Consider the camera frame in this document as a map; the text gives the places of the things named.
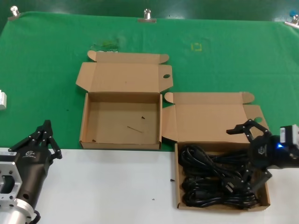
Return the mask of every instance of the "cardboard box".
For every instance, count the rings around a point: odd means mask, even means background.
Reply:
[[[76,84],[85,96],[80,144],[96,149],[160,149],[162,95],[172,87],[168,55],[89,51]]]
[[[165,100],[175,105],[163,108],[162,136],[176,141],[175,172],[176,194],[179,209],[195,210],[237,210],[226,205],[213,205],[207,208],[187,207],[182,196],[181,184],[185,178],[183,167],[178,163],[180,149],[186,144],[198,144],[209,154],[220,154],[240,148],[247,148],[249,142],[244,134],[229,135],[227,129],[242,124],[248,119],[262,118],[260,122],[268,127],[254,96],[248,92],[238,93],[166,93]],[[262,132],[252,128],[254,137]],[[256,193],[260,205],[250,211],[264,210],[270,205],[268,188],[261,187]]]

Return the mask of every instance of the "white table surface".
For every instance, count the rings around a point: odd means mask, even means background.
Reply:
[[[62,153],[49,169],[36,206],[39,224],[299,223],[299,169],[271,171],[271,206],[265,211],[230,214],[176,208],[170,182],[175,179],[173,152]]]

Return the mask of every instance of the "box lid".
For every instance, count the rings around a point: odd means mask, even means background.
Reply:
[[[82,63],[76,84],[89,92],[161,92],[173,86],[168,55],[95,52]]]
[[[226,130],[257,117],[268,127],[261,108],[246,105],[254,100],[249,92],[168,92],[164,98],[175,105],[163,108],[162,136],[177,142],[248,143],[245,135]],[[251,131],[253,136],[261,134]]]

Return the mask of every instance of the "blue led light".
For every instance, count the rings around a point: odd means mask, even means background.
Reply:
[[[278,143],[276,148],[283,148],[283,146],[280,143]]]

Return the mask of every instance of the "power cord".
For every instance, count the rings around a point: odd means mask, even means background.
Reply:
[[[244,188],[251,180],[251,176],[242,179],[249,162],[247,150],[208,155],[199,146],[186,145],[178,162],[186,176],[182,188],[187,206],[204,208],[225,204],[247,209],[259,203],[255,194]]]

